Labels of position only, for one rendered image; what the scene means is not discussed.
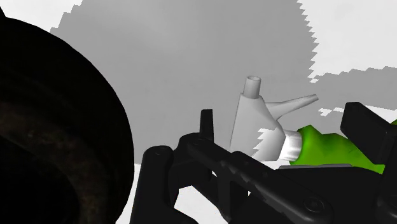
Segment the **large black round object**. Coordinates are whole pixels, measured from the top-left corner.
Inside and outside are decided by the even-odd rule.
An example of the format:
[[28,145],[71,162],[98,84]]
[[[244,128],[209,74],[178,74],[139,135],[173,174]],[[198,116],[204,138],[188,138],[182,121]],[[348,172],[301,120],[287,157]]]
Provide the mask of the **large black round object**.
[[116,224],[133,179],[111,85],[64,40],[0,7],[0,224]]

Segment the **green spray bottle white nozzle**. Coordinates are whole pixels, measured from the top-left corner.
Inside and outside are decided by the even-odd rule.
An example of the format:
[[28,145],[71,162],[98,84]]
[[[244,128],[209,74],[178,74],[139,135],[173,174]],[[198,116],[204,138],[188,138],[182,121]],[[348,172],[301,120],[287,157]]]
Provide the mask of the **green spray bottle white nozzle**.
[[385,162],[372,162],[346,137],[322,134],[311,125],[296,131],[282,128],[281,116],[317,101],[317,95],[266,102],[260,87],[259,77],[246,78],[237,104],[231,152],[241,151],[271,168],[281,161],[288,168],[347,165],[384,172]]

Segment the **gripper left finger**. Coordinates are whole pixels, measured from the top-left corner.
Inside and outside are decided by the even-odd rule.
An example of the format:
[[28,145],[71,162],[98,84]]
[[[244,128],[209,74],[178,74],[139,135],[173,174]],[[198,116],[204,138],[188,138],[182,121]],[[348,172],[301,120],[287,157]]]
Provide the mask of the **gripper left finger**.
[[178,147],[144,152],[129,224],[198,224],[175,209],[179,189],[193,186],[228,224],[332,224],[332,206],[306,187],[246,154],[214,143],[211,109],[200,113],[200,130]]

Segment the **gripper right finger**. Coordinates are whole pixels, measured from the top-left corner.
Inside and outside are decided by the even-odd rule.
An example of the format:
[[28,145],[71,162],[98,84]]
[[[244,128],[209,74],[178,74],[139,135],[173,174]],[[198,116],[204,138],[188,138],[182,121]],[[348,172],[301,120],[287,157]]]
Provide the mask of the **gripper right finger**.
[[397,125],[360,102],[348,102],[340,130],[373,164],[385,165],[372,207],[379,224],[397,224]]

